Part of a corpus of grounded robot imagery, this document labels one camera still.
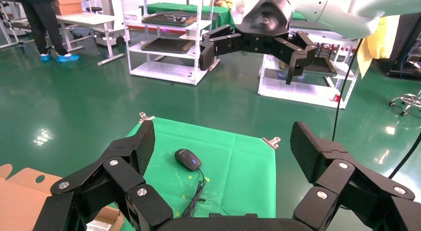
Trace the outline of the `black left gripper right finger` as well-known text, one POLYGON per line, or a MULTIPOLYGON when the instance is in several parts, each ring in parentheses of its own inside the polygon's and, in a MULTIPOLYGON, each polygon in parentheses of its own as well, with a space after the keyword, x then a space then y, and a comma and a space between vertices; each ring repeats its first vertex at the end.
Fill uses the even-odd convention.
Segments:
POLYGON ((374 231, 418 231, 421 205, 406 186, 357 162, 339 143, 321 139, 295 122, 290 148, 312 188, 293 218, 313 231, 328 228, 340 206, 374 231))

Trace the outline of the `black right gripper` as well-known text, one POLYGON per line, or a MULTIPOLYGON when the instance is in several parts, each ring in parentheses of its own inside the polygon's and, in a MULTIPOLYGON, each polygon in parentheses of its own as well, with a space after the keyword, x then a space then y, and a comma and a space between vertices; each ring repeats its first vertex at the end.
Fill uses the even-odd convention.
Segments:
POLYGON ((317 50, 303 31, 289 38, 292 11, 288 0, 259 0, 236 25, 237 33, 228 24, 202 36, 199 68, 207 70, 215 56, 240 50, 267 54, 274 45, 274 57, 288 65, 285 83, 290 85, 294 76, 312 64, 317 50))

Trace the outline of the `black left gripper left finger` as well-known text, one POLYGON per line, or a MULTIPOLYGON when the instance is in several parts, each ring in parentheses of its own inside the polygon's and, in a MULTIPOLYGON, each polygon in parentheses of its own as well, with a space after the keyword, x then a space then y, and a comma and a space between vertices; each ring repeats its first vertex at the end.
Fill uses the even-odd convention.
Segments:
POLYGON ((152 121, 144 121, 134 135, 114 140, 97 161, 51 186, 34 230, 84 231, 111 203, 135 230, 159 229, 173 211, 144 178, 154 145, 152 121))

